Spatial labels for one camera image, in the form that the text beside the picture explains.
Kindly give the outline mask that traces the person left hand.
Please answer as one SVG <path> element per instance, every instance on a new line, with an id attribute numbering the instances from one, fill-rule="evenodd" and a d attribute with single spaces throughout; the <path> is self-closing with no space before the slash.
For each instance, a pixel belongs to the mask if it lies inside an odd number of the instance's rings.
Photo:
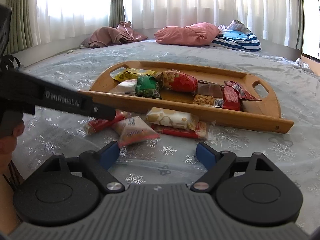
<path id="1" fill-rule="evenodd" d="M 8 166 L 12 160 L 12 153 L 17 146 L 17 139 L 24 132 L 24 122 L 21 121 L 14 129 L 10 136 L 1 138 L 0 147 L 0 171 L 1 175 L 5 174 L 8 170 Z"/>

